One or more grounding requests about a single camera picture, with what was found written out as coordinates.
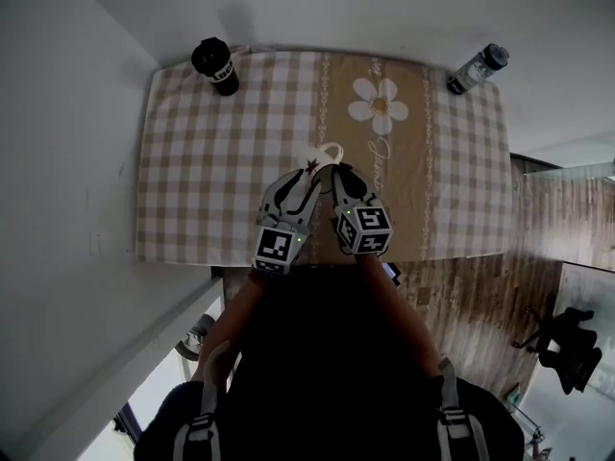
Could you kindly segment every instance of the forearm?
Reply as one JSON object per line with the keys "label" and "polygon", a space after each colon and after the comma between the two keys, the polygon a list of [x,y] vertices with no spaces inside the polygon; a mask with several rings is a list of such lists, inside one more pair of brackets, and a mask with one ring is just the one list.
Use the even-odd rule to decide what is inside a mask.
{"label": "forearm", "polygon": [[246,279],[243,286],[228,302],[220,318],[211,327],[203,341],[199,354],[199,363],[192,380],[202,381],[204,379],[203,371],[211,352],[228,341],[230,345],[228,351],[216,359],[214,368],[214,382],[217,384],[226,380],[239,354],[238,342],[241,331],[246,326],[250,316],[252,316],[264,295],[264,280],[259,279],[258,275],[255,278],[253,277],[253,279]]}
{"label": "forearm", "polygon": [[421,317],[401,298],[397,287],[374,255],[357,255],[357,262],[384,317],[406,344],[416,364],[428,377],[440,376],[440,354]]}

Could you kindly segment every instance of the black tumbler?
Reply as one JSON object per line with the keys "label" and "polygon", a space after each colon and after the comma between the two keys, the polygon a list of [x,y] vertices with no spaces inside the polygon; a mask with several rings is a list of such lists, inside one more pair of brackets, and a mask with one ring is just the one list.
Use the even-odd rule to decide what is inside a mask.
{"label": "black tumbler", "polygon": [[217,37],[204,39],[192,52],[192,66],[205,75],[222,96],[230,96],[239,89],[239,79],[231,61],[231,51]]}

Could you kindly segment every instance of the white mug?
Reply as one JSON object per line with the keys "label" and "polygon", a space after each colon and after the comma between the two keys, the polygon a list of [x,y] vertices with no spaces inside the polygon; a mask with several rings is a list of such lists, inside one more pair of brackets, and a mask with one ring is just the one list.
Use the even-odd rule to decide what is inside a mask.
{"label": "white mug", "polygon": [[[335,157],[330,156],[327,152],[333,148],[337,150]],[[306,145],[300,147],[295,154],[298,167],[306,170],[305,174],[310,180],[326,165],[339,164],[343,157],[344,149],[339,143],[335,142],[323,143],[320,147]]]}

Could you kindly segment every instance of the wooden floor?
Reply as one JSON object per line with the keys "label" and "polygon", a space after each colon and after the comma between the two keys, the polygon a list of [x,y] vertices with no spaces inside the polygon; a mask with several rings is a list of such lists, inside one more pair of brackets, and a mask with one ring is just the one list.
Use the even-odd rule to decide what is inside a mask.
{"label": "wooden floor", "polygon": [[[425,317],[439,349],[459,376],[498,398],[525,387],[536,357],[513,349],[536,325],[531,305],[551,313],[561,261],[615,268],[615,182],[552,181],[524,173],[539,164],[512,160],[513,246],[503,255],[397,263],[401,291]],[[246,275],[224,269],[225,295]]]}

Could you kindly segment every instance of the water bottle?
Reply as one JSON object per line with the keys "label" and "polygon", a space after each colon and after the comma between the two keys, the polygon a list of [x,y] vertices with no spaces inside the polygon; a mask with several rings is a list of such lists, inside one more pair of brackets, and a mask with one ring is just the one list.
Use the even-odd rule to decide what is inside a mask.
{"label": "water bottle", "polygon": [[464,94],[507,66],[508,58],[509,54],[504,48],[489,44],[449,77],[447,87],[453,94]]}
{"label": "water bottle", "polygon": [[239,89],[239,79],[231,60],[231,51],[224,41],[210,37],[192,52],[192,66],[205,75],[220,95],[230,96]]}

